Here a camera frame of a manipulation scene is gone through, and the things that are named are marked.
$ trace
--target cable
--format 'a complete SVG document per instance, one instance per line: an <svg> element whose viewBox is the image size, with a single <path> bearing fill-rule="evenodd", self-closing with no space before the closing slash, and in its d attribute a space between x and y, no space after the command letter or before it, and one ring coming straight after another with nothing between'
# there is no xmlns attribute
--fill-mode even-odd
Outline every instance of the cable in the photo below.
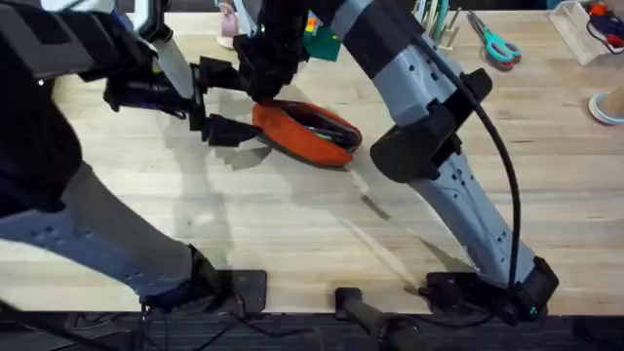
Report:
<svg viewBox="0 0 624 351"><path fill-rule="evenodd" d="M491 120L489 119L488 114L481 107L481 104L476 100L473 94L468 90L468 88L461 82L461 80L453 73L450 67L436 54L436 52L425 42L421 37L417 37L413 41L414 45L416 45L420 50L422 50L429 59L434 61L440 71L447 76L447 78L451 81L451 83L468 99L470 104L473 105L475 112L481 119L484 127L486 128L487 133L491 137L494 142L494 146L498 151L500 158L503 163L503 167L505 168L505 173L509 179L509 188L511 191L512 198L512 207L513 207L513 223L512 223L512 243L511 243L511 261L509 264L509 280L507 282L507 290L510 296L514 293L516 286L516 267L518 265L518 250L520 246L520 229L522 222L522 204L520 199L520 186L518 185L518 178L516 177L516 171L514 170L514 164L511 160L511 156L509 155L509 151L507 151L507 147L505 146L502 137L498 133L498 130L493 125ZM491 314L482 319L479 324L483 324L487 322L489 319L493 318L494 315ZM475 323L470 323L465 325L465 328L474 327ZM450 328L464 328L461 325L453 325Z"/></svg>
<svg viewBox="0 0 624 351"><path fill-rule="evenodd" d="M269 338L272 339L282 339L285 337L290 337L290 336L295 336L295 335L301 335L301 334L307 334L307 333L315 333L317 334L317 336L319 337L319 350L324 351L325 350L325 343L323 342L323 335L321 334L321 331L319 331L316 328L302 328L302 329L295 329L295 330L290 330L290 331L284 331L284 332L275 332L275 331L266 331L258 326L255 326L253 324L251 324L250 322L246 321L245 319L242 319L236 315L234 315L234 318L241 324L245 325L245 327L255 331L255 332L259 332L264 336L267 336Z"/></svg>
<svg viewBox="0 0 624 351"><path fill-rule="evenodd" d="M16 321L16 323L20 325L33 328L41 332L46 332L46 333L49 333L51 335L54 335L54 336L57 336L66 340L73 341L77 344L81 344L91 349L101 350L101 351L119 351L116 347L107 345L97 339L90 339L80 334L70 332L66 330L65 328L60 328L60 327L48 324L47 322L42 321L38 318L33 318L31 315L24 313L1 300L0 300L0 311L2 311L3 314L10 317L11 319Z"/></svg>
<svg viewBox="0 0 624 351"><path fill-rule="evenodd" d="M224 336L227 332L231 331L232 329L234 329L234 327L238 326L239 324L240 324L240 321L238 320L235 321L234 323L229 324L228 326L223 328L220 332L216 333L213 337L211 337L208 341L204 342L201 346L193 349L193 351L205 350L207 347L215 343L215 341L217 341L220 337Z"/></svg>
<svg viewBox="0 0 624 351"><path fill-rule="evenodd" d="M474 322L468 322L465 324L449 324L449 323L445 323L445 322L440 322L440 321L435 321L426 317L422 317L422 316L418 316L418 315L413 315L413 316L409 316L409 318L414 319L414 320L419 320L422 321L426 324L430 324L433 326L438 326L438 327L442 327L442 328L448 328L448 329L466 329L466 328L474 328L474 327L478 327L480 325L483 325L489 321L491 321L495 316L493 314L488 314L486 315L484 318L476 320Z"/></svg>
<svg viewBox="0 0 624 351"><path fill-rule="evenodd" d="M127 313L102 313L96 318L92 320L87 319L86 313L81 312L78 313L77 316L72 316L71 314L67 316L67 320L65 321L65 328L69 331L78 331L78 332L86 332L94 329L102 328L114 322L119 317L126 315ZM79 321L84 321L87 326L78 327Z"/></svg>
<svg viewBox="0 0 624 351"><path fill-rule="evenodd" d="M152 309L147 310L147 308L145 307L144 304L141 304L140 306L140 316L138 316L138 326L137 326L137 330L138 330L138 335L140 336L141 339L141 343L139 345L139 350L143 350L143 341L147 341L150 345L154 346L154 348L156 348L156 350L158 351L164 351L160 346L158 346L158 344L156 342L154 342L154 340L152 340L149 336L147 336L147 332L149 331L149 328L151 327L151 323L148 324L147 330L145 329L145 321L147 320L147 318L151 315L152 313Z"/></svg>

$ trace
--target black mount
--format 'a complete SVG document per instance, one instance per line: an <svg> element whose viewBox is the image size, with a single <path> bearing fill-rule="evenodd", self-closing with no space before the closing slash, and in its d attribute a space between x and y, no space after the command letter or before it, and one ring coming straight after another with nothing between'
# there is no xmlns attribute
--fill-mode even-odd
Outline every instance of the black mount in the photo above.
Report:
<svg viewBox="0 0 624 351"><path fill-rule="evenodd" d="M492 89L488 74L481 68L460 79L482 101ZM428 106L429 115L418 122L393 127L371 148L370 157L388 178L407 183L414 178L436 179L438 169L452 153L461 151L457 130L474 111L470 101L456 90L444 103Z"/></svg>
<svg viewBox="0 0 624 351"><path fill-rule="evenodd" d="M333 293L335 318L350 321L379 343L387 351L433 350L414 324L406 317L395 313L382 313L362 301L358 288L338 288Z"/></svg>
<svg viewBox="0 0 624 351"><path fill-rule="evenodd" d="M534 322L548 314L546 304L559 279L543 258L536 256L533 263L531 272L511 295L471 272L429 273L417 293L427 299L434 314L491 314L510 326Z"/></svg>
<svg viewBox="0 0 624 351"><path fill-rule="evenodd" d="M261 313L266 306L267 274L263 270L216 270L208 259L189 246L193 259L191 278L177 289L146 296L141 303L164 312L196 309L202 312Z"/></svg>

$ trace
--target black clamp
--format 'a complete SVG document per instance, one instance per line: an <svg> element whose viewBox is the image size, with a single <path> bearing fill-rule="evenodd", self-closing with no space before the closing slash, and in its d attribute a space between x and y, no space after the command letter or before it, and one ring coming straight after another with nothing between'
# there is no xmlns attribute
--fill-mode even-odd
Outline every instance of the black clamp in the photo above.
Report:
<svg viewBox="0 0 624 351"><path fill-rule="evenodd" d="M491 79L483 69L460 78L477 101L491 91ZM444 103L435 101L428 109L428 116L405 127L393 127L370 148L372 161L391 180L437 179L440 165L452 153L461 152L456 132L474 111L470 101L456 90Z"/></svg>

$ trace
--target black cable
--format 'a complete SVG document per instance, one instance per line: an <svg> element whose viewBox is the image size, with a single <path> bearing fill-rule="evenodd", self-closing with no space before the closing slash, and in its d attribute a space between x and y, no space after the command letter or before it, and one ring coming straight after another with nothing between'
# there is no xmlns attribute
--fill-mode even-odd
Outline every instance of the black cable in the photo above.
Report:
<svg viewBox="0 0 624 351"><path fill-rule="evenodd" d="M495 316L493 314L488 314L486 315L484 318L476 320L474 322L468 322L468 323L464 323L464 324L450 324L450 323L446 323L446 322L440 322L440 321L435 321L423 316L418 316L418 315L413 315L413 316L409 316L411 319L414 320L419 320L422 321L426 324L430 324L433 326L438 326L438 327L442 327L442 328L448 328L448 329L466 329L466 328L474 328L474 327L478 327L480 325L483 325L489 321L491 321Z"/></svg>
<svg viewBox="0 0 624 351"><path fill-rule="evenodd" d="M422 38L415 38L413 41L414 45L416 45L422 52L432 60L440 71L447 76L447 78L451 81L451 83L468 99L470 104L475 109L475 112L481 119L484 127L486 128L487 133L491 137L494 142L494 146L498 151L500 158L503 163L503 167L505 168L505 173L509 179L509 188L511 191L512 198L512 212L513 212L513 223L512 223L512 243L511 243L511 261L509 263L509 280L507 282L507 290L511 295L514 294L515 286L516 286L516 267L518 265L518 250L520 246L520 229L522 222L522 204L520 199L520 186L518 185L518 178L516 177L516 171L514 170L514 164L511 160L511 156L509 155L509 151L507 151L507 147L505 146L502 137L498 133L496 127L494 127L493 123L489 119L488 114L481 107L481 104L477 101L477 99L473 96L473 94L468 90L468 88L463 84L463 82L453 73L450 67L436 54L436 52L429 46L427 42L425 42ZM493 314L486 316L482 319L483 322L479 324L487 322L489 319L493 318ZM470 323L466 326L474 327L475 323ZM462 328L461 325L453 325L450 328Z"/></svg>
<svg viewBox="0 0 624 351"><path fill-rule="evenodd" d="M138 327L136 328L138 330L138 335L140 336L140 340L141 340L141 343L139 345L139 350L140 351L143 350L143 346L144 346L143 341L147 341L147 343L154 346L156 350L163 351L163 349L160 346L158 346L158 344L154 342L154 340L152 340L149 336L147 336L147 333L149 332L149 328L151 327L151 322L148 323L148 327L146 329L145 321L151 315L152 310L151 309L147 310L145 305L141 304L140 312L141 312L140 316L138 316Z"/></svg>
<svg viewBox="0 0 624 351"><path fill-rule="evenodd" d="M73 341L77 344L81 344L86 347L90 347L95 350L100 351L119 351L116 347L107 345L99 340L90 339L85 336L82 336L77 333L70 332L65 328L59 328L48 324L38 318L33 318L25 312L18 310L17 308L0 301L0 311L3 314L16 321L16 323L23 325L28 328L33 328L35 330L46 332L51 335Z"/></svg>
<svg viewBox="0 0 624 351"><path fill-rule="evenodd" d="M233 323L227 325L220 332L216 333L213 337L211 337L208 341L204 342L201 346L193 349L193 351L205 350L207 347L209 347L210 345L215 343L215 341L217 341L220 337L224 336L227 332L231 331L232 329L234 329L234 327L238 326L239 324L240 324L240 322L237 320L237 321L234 321Z"/></svg>
<svg viewBox="0 0 624 351"><path fill-rule="evenodd" d="M319 336L319 350L324 351L325 350L325 343L323 342L323 336L321 334L321 332L318 329L315 328L301 328L301 329L294 329L294 330L290 330L290 331L284 331L284 332L276 332L276 331L266 331L258 326L253 325L252 323L250 323L249 321L240 318L236 315L233 315L234 318L241 324L245 325L245 327L255 331L255 332L259 332L264 336L267 336L269 338L272 339L282 339L285 337L290 337L290 336L295 336L295 335L301 335L301 334L307 334L307 333L315 333Z"/></svg>

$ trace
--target orange object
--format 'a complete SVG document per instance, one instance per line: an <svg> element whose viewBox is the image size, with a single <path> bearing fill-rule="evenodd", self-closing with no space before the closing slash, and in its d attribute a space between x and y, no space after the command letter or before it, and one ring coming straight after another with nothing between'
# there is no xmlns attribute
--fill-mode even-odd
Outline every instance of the orange object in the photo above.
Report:
<svg viewBox="0 0 624 351"><path fill-rule="evenodd" d="M264 137L282 151L315 166L342 167L353 160L352 153L362 143L357 128L306 102L257 103L253 107L253 124L262 128Z"/></svg>
<svg viewBox="0 0 624 351"><path fill-rule="evenodd" d="M604 16L606 15L606 5L603 4L594 4L592 5L592 9L590 13L594 16Z"/></svg>

